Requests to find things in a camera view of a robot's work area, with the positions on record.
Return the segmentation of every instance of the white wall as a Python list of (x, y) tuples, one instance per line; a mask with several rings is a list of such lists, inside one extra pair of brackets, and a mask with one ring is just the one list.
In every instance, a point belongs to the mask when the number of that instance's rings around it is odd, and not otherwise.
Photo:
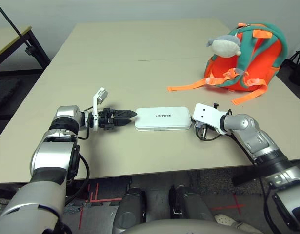
[[(284, 31), (289, 54), (300, 44), (300, 0), (0, 0), (0, 5), (16, 25), (32, 25), (50, 58), (76, 23), (97, 21), (216, 17), (230, 29), (238, 22), (265, 21)], [(0, 14), (0, 27), (5, 26)], [(0, 70), (39, 68), (21, 49)]]

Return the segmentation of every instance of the robotic hand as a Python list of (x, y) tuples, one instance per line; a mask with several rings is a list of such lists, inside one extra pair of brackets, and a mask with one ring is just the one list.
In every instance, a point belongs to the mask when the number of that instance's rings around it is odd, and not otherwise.
[[(101, 88), (95, 95), (95, 104), (101, 104), (107, 96)], [(61, 222), (63, 209), (72, 198), (65, 200), (67, 182), (77, 175), (80, 159), (86, 165), (87, 180), (89, 167), (80, 154), (79, 139), (87, 139), (93, 123), (105, 130), (123, 126), (136, 113), (129, 110), (117, 111), (108, 108), (94, 114), (80, 111), (77, 106), (62, 106), (43, 135), (30, 165), (31, 180), (23, 186), (9, 202), (0, 216), (0, 233), (71, 233)], [(77, 137), (79, 130), (87, 129), (87, 137)]]
[(206, 140), (207, 128), (211, 128), (234, 139), (255, 165), (251, 173), (235, 177), (234, 185), (264, 176), (270, 189), (277, 189), (273, 200), (283, 220), (292, 230), (300, 230), (300, 168), (292, 166), (252, 117), (245, 114), (233, 116), (218, 111), (217, 106), (196, 105), (192, 118), (196, 121), (197, 132), (203, 129), (199, 138)]

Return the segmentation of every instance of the gray floor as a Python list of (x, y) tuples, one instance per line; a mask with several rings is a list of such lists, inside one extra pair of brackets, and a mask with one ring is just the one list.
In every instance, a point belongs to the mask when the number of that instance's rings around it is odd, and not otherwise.
[[(203, 170), (200, 171), (200, 173), (206, 174), (207, 171)], [(188, 172), (132, 176), (131, 187), (140, 187), (146, 192), (147, 222), (169, 219), (168, 191), (171, 185), (182, 184), (189, 186), (191, 180), (192, 173)], [(211, 181), (207, 184), (199, 183), (197, 189), (203, 190), (209, 185), (212, 185)], [(236, 206), (235, 197), (239, 206), (241, 206), (240, 210), (237, 208), (227, 208), (229, 206)], [(225, 214), (236, 221), (246, 222), (265, 234), (272, 233), (264, 219), (262, 209), (263, 198), (260, 193), (234, 195), (229, 192), (218, 194), (218, 192), (213, 191), (213, 193), (204, 195), (203, 200), (214, 215)], [(269, 200), (269, 209), (273, 221), (282, 233), (293, 234), (294, 232), (287, 228), (279, 213), (276, 211), (275, 204), (272, 200)], [(98, 206), (86, 206), (82, 211), (73, 214), (65, 213), (63, 221), (69, 225), (73, 233), (76, 234), (111, 233), (116, 210), (117, 206), (111, 205), (111, 203), (99, 203)]]
[[(294, 92), (300, 99), (300, 86), (292, 84), (288, 80), (291, 70), (282, 68), (279, 78)], [(29, 90), (33, 87), (39, 76), (21, 76), (22, 83), (10, 98), (9, 102), (0, 110), (0, 114), (12, 114), (19, 107)], [(8, 121), (0, 121), (0, 133)], [(213, 214), (226, 214), (238, 221), (247, 222), (260, 229), (266, 234), (271, 230), (266, 224), (262, 213), (262, 197), (257, 181), (235, 188), (232, 186), (231, 177), (236, 175), (240, 168), (226, 168), (216, 170), (201, 170), (176, 173), (161, 173), (152, 175), (132, 176), (131, 186), (141, 187), (147, 195), (147, 221), (169, 218), (168, 191), (171, 185), (184, 184), (198, 190), (206, 204), (212, 209)], [(235, 205), (233, 194), (237, 196), (240, 208), (226, 208)], [(275, 209), (273, 201), (270, 201), (270, 212), (274, 222), (281, 229), (282, 233), (293, 233), (288, 230), (283, 220)], [(111, 233), (112, 222), (117, 210), (114, 203), (84, 203), (73, 212), (64, 214), (63, 221), (70, 226), (76, 234), (107, 234)]]

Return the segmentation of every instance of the backpack strap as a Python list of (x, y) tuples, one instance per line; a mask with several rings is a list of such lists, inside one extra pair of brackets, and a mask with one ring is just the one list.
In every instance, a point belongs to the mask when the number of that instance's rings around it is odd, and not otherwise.
[(234, 99), (232, 100), (231, 102), (234, 104), (234, 105), (239, 105), (239, 104), (242, 104), (246, 101), (249, 101), (249, 100), (252, 100), (256, 97), (258, 97), (259, 95), (262, 95), (263, 93), (265, 93), (268, 89), (268, 85), (266, 83), (266, 81), (264, 79), (249, 79), (247, 82), (246, 82), (246, 85), (249, 87), (249, 86), (253, 86), (253, 85), (260, 85), (260, 87), (254, 91), (252, 91), (251, 93), (249, 94), (246, 94), (242, 97), (239, 97), (237, 99)]
[(200, 79), (192, 84), (182, 85), (182, 86), (168, 86), (168, 91), (178, 91), (178, 90), (187, 90), (187, 89), (196, 89), (203, 85), (219, 85), (223, 84), (227, 80), (234, 79), (238, 74), (235, 72), (234, 68), (229, 69), (226, 73), (223, 74), (224, 78), (215, 78), (214, 75), (211, 73), (209, 77)]

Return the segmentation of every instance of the plush toy hat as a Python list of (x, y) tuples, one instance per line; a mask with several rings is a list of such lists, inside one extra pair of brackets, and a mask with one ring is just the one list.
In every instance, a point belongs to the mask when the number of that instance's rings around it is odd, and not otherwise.
[(210, 39), (206, 46), (212, 46), (214, 53), (223, 58), (241, 55), (241, 41), (233, 35), (224, 35)]

